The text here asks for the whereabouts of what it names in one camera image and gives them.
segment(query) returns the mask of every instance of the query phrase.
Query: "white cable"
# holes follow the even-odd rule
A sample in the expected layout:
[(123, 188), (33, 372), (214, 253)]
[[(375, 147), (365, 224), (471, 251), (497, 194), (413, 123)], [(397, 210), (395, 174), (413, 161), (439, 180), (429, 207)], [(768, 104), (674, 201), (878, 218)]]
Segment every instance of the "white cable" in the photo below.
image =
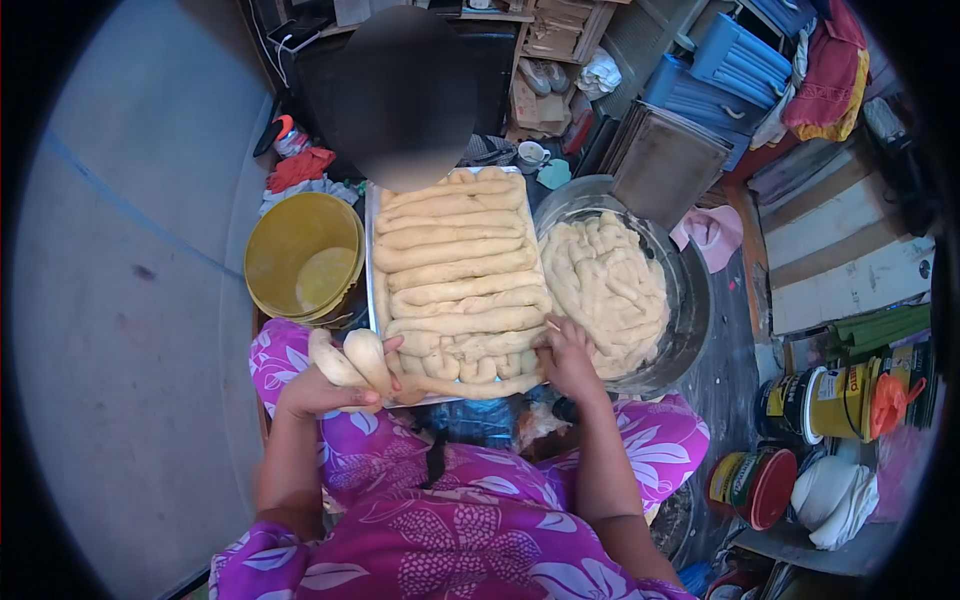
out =
[(280, 45), (276, 48), (276, 64), (280, 65), (280, 78), (283, 80), (283, 84), (287, 87), (290, 85), (287, 83), (287, 74), (283, 71), (283, 60), (280, 58), (280, 50), (283, 50), (283, 44), (287, 43), (287, 40), (293, 37), (293, 34), (287, 34), (283, 37), (283, 40), (280, 42)]
[(287, 85), (287, 78), (283, 74), (282, 69), (276, 68), (276, 64), (274, 64), (274, 59), (273, 57), (270, 56), (270, 51), (267, 50), (267, 44), (263, 43), (263, 36), (260, 34), (260, 26), (256, 24), (256, 11), (253, 8), (253, 0), (247, 0), (247, 4), (250, 5), (250, 19), (253, 22), (253, 28), (256, 30), (256, 37), (260, 40), (260, 47), (263, 48), (263, 54), (267, 55), (267, 62), (270, 63), (270, 66), (274, 68), (276, 73), (283, 80), (283, 84), (286, 87), (290, 87), (289, 85)]

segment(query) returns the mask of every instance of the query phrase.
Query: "red towel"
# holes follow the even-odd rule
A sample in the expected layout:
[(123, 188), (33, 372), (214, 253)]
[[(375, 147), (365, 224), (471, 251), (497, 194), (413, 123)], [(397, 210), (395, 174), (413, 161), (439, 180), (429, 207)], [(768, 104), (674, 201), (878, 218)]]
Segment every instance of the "red towel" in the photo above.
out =
[(856, 82), (857, 55), (867, 40), (843, 0), (830, 0), (832, 21), (820, 21), (810, 39), (806, 78), (783, 110), (787, 127), (827, 127), (843, 116)]
[(278, 194), (301, 181), (318, 180), (337, 155), (324, 148), (307, 148), (296, 156), (290, 156), (276, 164), (276, 170), (267, 177), (267, 187)]

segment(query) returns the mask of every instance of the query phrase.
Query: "shoe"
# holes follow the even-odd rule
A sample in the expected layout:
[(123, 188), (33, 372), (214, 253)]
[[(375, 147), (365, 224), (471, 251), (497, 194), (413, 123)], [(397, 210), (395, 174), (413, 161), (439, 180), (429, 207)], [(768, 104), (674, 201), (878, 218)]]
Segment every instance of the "shoe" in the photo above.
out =
[(550, 93), (552, 89), (550, 80), (547, 78), (546, 70), (539, 60), (520, 58), (516, 67), (520, 70), (523, 79), (526, 80), (535, 94), (538, 96), (546, 96)]
[(562, 94), (570, 87), (570, 78), (566, 76), (566, 71), (555, 60), (544, 60), (543, 70), (546, 72), (546, 79), (550, 82), (550, 89)]

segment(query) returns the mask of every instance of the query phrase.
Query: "metal bowl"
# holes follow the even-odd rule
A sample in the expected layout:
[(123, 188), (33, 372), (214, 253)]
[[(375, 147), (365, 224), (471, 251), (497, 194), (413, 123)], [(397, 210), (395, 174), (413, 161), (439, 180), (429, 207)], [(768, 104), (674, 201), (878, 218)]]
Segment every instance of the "metal bowl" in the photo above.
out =
[(707, 264), (696, 244), (677, 250), (667, 231), (647, 219), (639, 219), (611, 195), (613, 177), (590, 175), (557, 188), (537, 207), (534, 228), (537, 238), (557, 223), (582, 221), (612, 210), (624, 225), (640, 234), (640, 247), (658, 260), (666, 278), (670, 320), (658, 343), (656, 358), (634, 372), (604, 381), (611, 392), (649, 396), (663, 392), (692, 369), (707, 346), (713, 323), (713, 295)]

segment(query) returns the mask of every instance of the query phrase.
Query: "woman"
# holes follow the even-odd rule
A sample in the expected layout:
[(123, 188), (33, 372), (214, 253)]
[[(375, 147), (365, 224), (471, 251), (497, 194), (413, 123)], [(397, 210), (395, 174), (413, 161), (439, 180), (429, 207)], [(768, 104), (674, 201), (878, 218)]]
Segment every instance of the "woman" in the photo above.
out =
[[(274, 418), (256, 523), (214, 557), (211, 597), (691, 598), (643, 512), (700, 464), (707, 427), (676, 395), (611, 405), (586, 332), (548, 321), (557, 329), (536, 343), (540, 363), (577, 404), (580, 448), (531, 465), (448, 444), (434, 481), (429, 444), (389, 411), (337, 410), (376, 403), (375, 392), (334, 387), (308, 366), (307, 329), (268, 322), (251, 349)], [(347, 509), (330, 532), (322, 488)]]

